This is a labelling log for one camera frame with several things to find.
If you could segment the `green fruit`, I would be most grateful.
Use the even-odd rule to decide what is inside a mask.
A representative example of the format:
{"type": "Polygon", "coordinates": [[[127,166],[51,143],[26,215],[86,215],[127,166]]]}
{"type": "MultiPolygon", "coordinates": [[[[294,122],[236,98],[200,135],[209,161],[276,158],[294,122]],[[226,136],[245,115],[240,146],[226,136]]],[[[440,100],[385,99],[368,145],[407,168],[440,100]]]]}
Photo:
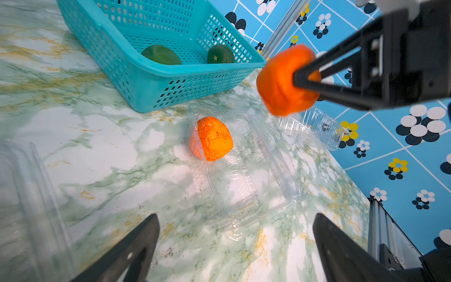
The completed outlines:
{"type": "Polygon", "coordinates": [[[171,49],[162,45],[151,45],[141,53],[147,59],[163,65],[181,65],[179,56],[171,49]]]}
{"type": "Polygon", "coordinates": [[[207,63],[235,63],[233,51],[225,45],[215,45],[207,54],[207,63]]]}

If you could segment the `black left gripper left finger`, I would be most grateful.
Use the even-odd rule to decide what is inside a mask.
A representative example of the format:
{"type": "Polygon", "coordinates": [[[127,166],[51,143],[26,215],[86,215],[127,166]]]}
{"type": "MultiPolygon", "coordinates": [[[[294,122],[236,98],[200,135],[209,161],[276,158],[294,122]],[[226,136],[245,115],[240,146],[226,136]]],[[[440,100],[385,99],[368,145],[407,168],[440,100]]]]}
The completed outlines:
{"type": "Polygon", "coordinates": [[[145,282],[159,234],[159,219],[151,214],[73,281],[145,282]]]}

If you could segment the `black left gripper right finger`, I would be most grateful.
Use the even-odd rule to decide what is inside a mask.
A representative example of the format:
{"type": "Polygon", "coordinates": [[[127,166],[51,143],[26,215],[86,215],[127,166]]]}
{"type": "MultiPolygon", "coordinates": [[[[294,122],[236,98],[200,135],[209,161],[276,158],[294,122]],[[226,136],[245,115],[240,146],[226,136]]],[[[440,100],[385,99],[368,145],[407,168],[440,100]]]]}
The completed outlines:
{"type": "Polygon", "coordinates": [[[319,257],[329,282],[400,282],[322,213],[312,226],[319,257]]]}

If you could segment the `orange fruit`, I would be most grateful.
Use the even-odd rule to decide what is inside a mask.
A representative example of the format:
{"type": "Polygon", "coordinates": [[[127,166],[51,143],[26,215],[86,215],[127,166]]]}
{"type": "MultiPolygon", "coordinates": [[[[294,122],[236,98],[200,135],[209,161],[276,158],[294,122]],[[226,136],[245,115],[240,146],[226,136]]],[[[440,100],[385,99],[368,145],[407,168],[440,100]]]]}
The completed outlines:
{"type": "Polygon", "coordinates": [[[227,155],[234,147],[228,127],[216,117],[207,116],[197,122],[197,130],[190,138],[193,155],[202,159],[201,151],[208,162],[214,162],[227,155]]]}
{"type": "Polygon", "coordinates": [[[318,100],[319,94],[297,88],[294,73],[316,59],[305,45],[296,45],[269,60],[257,76],[257,90],[268,111],[274,116],[288,116],[307,110],[318,100]]]}

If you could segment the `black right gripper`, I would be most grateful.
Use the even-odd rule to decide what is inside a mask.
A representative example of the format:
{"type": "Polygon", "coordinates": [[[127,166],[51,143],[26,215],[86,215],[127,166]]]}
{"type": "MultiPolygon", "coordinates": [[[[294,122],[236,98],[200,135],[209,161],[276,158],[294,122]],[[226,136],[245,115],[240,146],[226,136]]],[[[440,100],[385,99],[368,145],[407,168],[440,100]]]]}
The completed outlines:
{"type": "Polygon", "coordinates": [[[293,74],[293,85],[356,110],[411,105],[451,96],[450,1],[379,1],[382,31],[359,30],[293,74]],[[351,69],[352,87],[383,77],[382,94],[315,82],[351,69]]]}

